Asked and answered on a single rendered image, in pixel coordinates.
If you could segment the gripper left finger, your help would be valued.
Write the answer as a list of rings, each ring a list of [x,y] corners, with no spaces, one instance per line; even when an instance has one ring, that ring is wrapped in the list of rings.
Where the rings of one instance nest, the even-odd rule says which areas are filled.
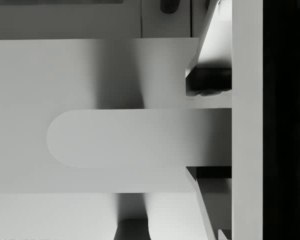
[[[185,69],[188,97],[232,89],[232,0],[204,0],[204,6],[198,45]]]

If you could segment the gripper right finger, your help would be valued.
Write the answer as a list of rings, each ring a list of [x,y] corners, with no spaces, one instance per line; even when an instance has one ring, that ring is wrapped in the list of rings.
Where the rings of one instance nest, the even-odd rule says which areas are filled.
[[[232,240],[232,168],[187,166],[207,240]]]

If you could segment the white cabinet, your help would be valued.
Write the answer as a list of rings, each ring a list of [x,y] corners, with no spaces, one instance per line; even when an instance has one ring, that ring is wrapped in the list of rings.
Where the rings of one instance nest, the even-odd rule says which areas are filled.
[[[173,15],[156,0],[0,5],[0,41],[193,38],[189,28],[187,1]],[[124,218],[148,218],[154,240],[207,240],[185,177],[187,192],[0,193],[0,240],[112,240]]]

